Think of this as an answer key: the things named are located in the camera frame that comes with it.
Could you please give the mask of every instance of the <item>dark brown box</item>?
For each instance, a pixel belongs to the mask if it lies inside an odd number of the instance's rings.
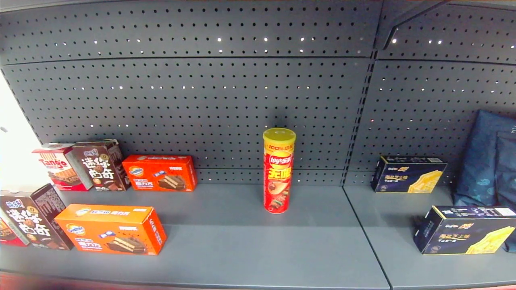
[[[88,172],[96,190],[118,191],[130,187],[116,139],[77,142],[73,147],[73,155]]]
[[[36,248],[70,250],[72,241],[54,218],[66,206],[49,183],[34,192],[0,191],[0,210]]]

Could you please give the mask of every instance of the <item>potato chip can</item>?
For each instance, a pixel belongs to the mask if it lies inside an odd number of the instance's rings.
[[[263,133],[263,141],[263,205],[270,213],[280,214],[288,209],[296,133],[271,128]]]

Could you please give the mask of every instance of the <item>yellow lid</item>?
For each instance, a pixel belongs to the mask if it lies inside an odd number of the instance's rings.
[[[286,128],[270,128],[263,133],[263,139],[267,142],[289,144],[296,140],[296,133]]]

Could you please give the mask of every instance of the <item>product packaging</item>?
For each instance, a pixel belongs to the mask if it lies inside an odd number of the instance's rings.
[[[296,133],[271,128],[263,133],[263,139],[264,207],[270,213],[280,214],[288,209]]]
[[[197,186],[191,156],[131,155],[122,165],[135,190],[193,191]]]
[[[88,172],[96,190],[126,190],[131,185],[122,166],[122,152],[116,139],[77,142],[73,155]]]
[[[6,213],[0,210],[0,245],[27,247],[28,238],[11,222]]]
[[[93,186],[82,164],[72,155],[74,144],[47,143],[33,153],[47,169],[50,179],[59,190],[87,191]]]
[[[65,204],[51,184],[34,192],[0,191],[0,210],[6,222],[18,228],[36,248],[70,250],[73,247],[55,221],[64,208]]]
[[[167,239],[148,206],[70,204],[56,221],[84,252],[157,255]]]
[[[432,206],[414,241],[423,254],[494,253],[515,227],[508,207]]]
[[[371,187],[375,192],[429,194],[446,165],[435,157],[380,156]]]

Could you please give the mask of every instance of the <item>biscuit box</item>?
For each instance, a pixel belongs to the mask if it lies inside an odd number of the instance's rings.
[[[74,144],[47,143],[33,153],[47,169],[50,179],[59,190],[88,191],[93,183],[82,164],[72,155]]]
[[[422,254],[494,253],[515,227],[508,207],[432,206],[414,241]]]
[[[193,191],[197,186],[191,156],[131,155],[122,164],[135,190]]]
[[[6,213],[0,210],[0,245],[27,247],[29,240],[11,222]]]
[[[96,190],[119,191],[131,185],[122,167],[123,156],[116,139],[77,142],[72,152],[89,174]]]
[[[434,157],[380,156],[371,187],[375,192],[430,194],[446,165]]]
[[[70,250],[73,247],[54,219],[64,208],[51,184],[34,192],[0,191],[0,210],[5,213],[6,221],[36,248]]]
[[[148,206],[70,204],[56,221],[79,251],[157,255],[167,240]]]

